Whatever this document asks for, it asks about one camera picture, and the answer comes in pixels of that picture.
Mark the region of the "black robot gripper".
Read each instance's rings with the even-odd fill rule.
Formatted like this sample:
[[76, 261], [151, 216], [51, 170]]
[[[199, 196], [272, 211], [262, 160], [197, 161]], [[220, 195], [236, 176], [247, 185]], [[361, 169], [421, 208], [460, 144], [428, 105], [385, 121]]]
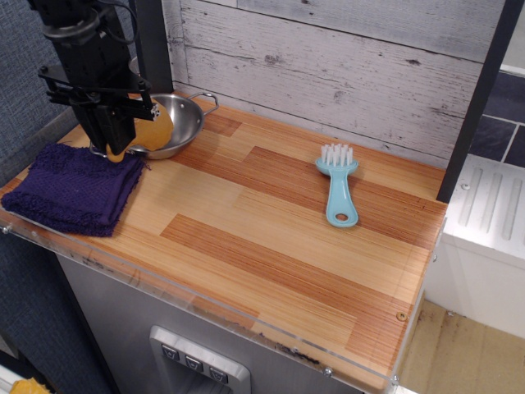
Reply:
[[150, 113], [151, 85], [130, 69], [130, 40], [120, 24], [44, 25], [59, 65], [41, 66], [52, 103], [71, 106], [96, 149], [118, 155], [135, 138], [124, 113]]

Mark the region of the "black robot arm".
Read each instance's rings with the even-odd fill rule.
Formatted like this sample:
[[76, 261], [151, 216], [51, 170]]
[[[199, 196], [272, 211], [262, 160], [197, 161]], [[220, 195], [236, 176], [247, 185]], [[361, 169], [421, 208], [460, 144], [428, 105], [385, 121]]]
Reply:
[[43, 35], [60, 60], [41, 66], [50, 102], [73, 109], [90, 142], [103, 154], [125, 152], [136, 137], [135, 120], [154, 121], [151, 85], [130, 69], [128, 39], [116, 13], [119, 2], [32, 1]]

